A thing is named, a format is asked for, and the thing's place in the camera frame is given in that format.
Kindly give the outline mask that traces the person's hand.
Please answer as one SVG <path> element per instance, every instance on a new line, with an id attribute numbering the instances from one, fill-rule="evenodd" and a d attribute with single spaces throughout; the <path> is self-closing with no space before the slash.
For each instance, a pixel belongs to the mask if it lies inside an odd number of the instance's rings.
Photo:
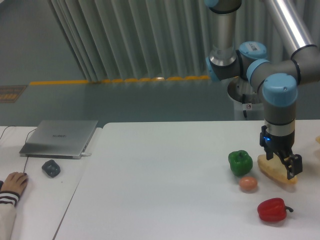
<path id="1" fill-rule="evenodd" d="M 20 197 L 24 193 L 25 188 L 22 186 L 24 172 L 12 172 L 10 173 L 5 181 L 3 182 L 0 191 L 1 192 L 10 192 L 19 195 Z"/>

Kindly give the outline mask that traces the forearm in striped cuff sleeve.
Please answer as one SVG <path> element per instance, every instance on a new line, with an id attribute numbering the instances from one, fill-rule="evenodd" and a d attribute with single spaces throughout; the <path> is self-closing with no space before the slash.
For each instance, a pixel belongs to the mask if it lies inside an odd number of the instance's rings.
<path id="1" fill-rule="evenodd" d="M 0 192 L 0 239 L 10 240 L 16 219 L 16 204 L 20 195 L 13 191 Z"/>

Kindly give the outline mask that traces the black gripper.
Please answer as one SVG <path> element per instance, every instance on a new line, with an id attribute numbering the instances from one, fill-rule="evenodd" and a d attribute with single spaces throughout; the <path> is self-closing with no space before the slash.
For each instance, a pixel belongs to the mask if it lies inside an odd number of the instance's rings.
<path id="1" fill-rule="evenodd" d="M 278 155 L 281 163 L 286 168 L 287 179 L 291 180 L 303 171 L 302 156 L 293 154 L 292 147 L 295 142 L 295 131 L 288 135 L 272 135 L 266 125 L 261 127 L 259 144 L 265 150 L 266 159 L 269 161 Z"/>

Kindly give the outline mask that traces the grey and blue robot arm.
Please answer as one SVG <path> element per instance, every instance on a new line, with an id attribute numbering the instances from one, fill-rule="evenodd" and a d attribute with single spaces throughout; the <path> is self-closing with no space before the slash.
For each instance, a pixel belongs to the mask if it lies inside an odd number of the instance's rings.
<path id="1" fill-rule="evenodd" d="M 264 2 L 289 60 L 271 63 L 265 47 L 254 41 L 235 49 L 236 13 L 241 4 L 239 0 L 205 1 L 217 25 L 212 51 L 206 58 L 208 73 L 213 81 L 240 77 L 249 83 L 264 107 L 259 144 L 267 160 L 279 158 L 291 180 L 303 170 L 302 157 L 292 151 L 298 86 L 319 81 L 320 51 L 290 0 Z"/>

